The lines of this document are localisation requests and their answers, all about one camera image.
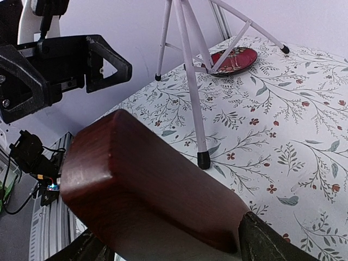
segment white wall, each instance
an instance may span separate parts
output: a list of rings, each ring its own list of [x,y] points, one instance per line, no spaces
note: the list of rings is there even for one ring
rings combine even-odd
[[[61,35],[101,34],[133,65],[133,78],[121,84],[87,94],[85,89],[64,94],[60,103],[0,128],[7,133],[7,142],[14,142],[19,129],[37,134],[45,144],[54,143],[67,131],[76,133],[114,105],[154,80],[157,67],[164,0],[74,0],[60,19]],[[192,7],[206,36],[208,46],[222,41],[207,0],[191,0]],[[181,45],[172,13],[169,41]],[[182,55],[167,50],[163,71],[167,72],[183,62]]]
[[[269,33],[292,44],[348,57],[347,0],[225,0]],[[233,34],[242,23],[226,14]],[[253,29],[248,35],[258,35]]]

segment black rubber foot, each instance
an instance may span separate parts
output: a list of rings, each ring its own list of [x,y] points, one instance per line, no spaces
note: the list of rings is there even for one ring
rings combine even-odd
[[[284,45],[283,49],[281,49],[283,53],[288,54],[290,53],[289,47]]]
[[[161,79],[162,79],[162,75],[160,75],[160,76],[155,75],[155,76],[154,76],[154,79],[155,79],[156,81],[160,82]]]
[[[202,170],[210,169],[210,155],[209,152],[199,152],[197,153],[198,167]]]

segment tripod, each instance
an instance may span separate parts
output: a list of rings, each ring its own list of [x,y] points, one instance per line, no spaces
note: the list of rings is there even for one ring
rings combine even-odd
[[[239,34],[234,38],[234,40],[232,41],[230,46],[225,50],[225,52],[220,57],[220,59],[216,63],[214,63],[209,53],[207,43],[204,39],[203,33],[200,29],[200,26],[192,10],[189,0],[166,0],[163,30],[161,35],[160,51],[159,51],[159,58],[158,58],[158,67],[157,67],[157,72],[155,76],[155,79],[157,81],[161,81],[161,70],[162,70],[165,47],[171,47],[177,51],[183,52],[184,64],[185,64],[185,69],[187,73],[190,99],[191,99],[191,105],[192,105],[192,113],[193,113],[194,124],[195,124],[197,145],[198,145],[197,161],[198,161],[198,166],[203,170],[210,168],[210,156],[207,150],[206,135],[204,132],[200,98],[199,98],[197,79],[196,79],[195,73],[196,72],[204,72],[208,74],[217,73],[219,67],[226,60],[226,58],[229,56],[233,48],[236,46],[238,41],[243,37],[243,35],[245,34],[245,32],[248,30],[250,26],[253,27],[255,30],[259,31],[264,36],[266,36],[270,41],[272,41],[275,45],[277,45],[283,53],[289,53],[289,48],[287,46],[283,45],[271,34],[265,31],[261,26],[259,26],[258,24],[250,20],[241,12],[237,11],[230,5],[223,2],[222,0],[209,0],[209,1],[211,1],[212,3],[215,3],[216,5],[220,6],[221,8],[225,9],[229,13],[235,15],[236,17],[240,18],[241,20],[245,22],[245,25],[243,26]],[[171,12],[171,8],[173,4],[174,4],[174,9],[176,11],[177,22],[179,26],[180,35],[181,35],[182,50],[166,42],[170,12]],[[192,56],[192,51],[191,51],[191,46],[189,41],[189,34],[188,34],[188,24],[192,26],[192,31],[194,32],[194,38],[198,42],[198,49],[199,49],[199,52],[201,53],[202,59]],[[194,66],[192,59],[203,63],[205,67]]]

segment floral tablecloth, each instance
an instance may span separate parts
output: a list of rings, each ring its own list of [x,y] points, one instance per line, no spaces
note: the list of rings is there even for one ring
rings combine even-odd
[[[258,52],[248,71],[197,74],[212,158],[207,173],[287,241],[320,260],[348,260],[348,61],[297,45],[285,55],[262,38],[238,45]],[[118,108],[196,163],[183,66],[106,114]]]

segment plate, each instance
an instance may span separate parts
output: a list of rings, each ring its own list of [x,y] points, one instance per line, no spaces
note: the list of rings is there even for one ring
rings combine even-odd
[[[222,50],[212,55],[214,64],[216,64],[224,52],[225,50]],[[233,73],[247,69],[256,61],[256,59],[257,52],[255,50],[246,47],[236,47],[221,64],[217,73],[213,73],[212,75],[217,77],[229,76]]]

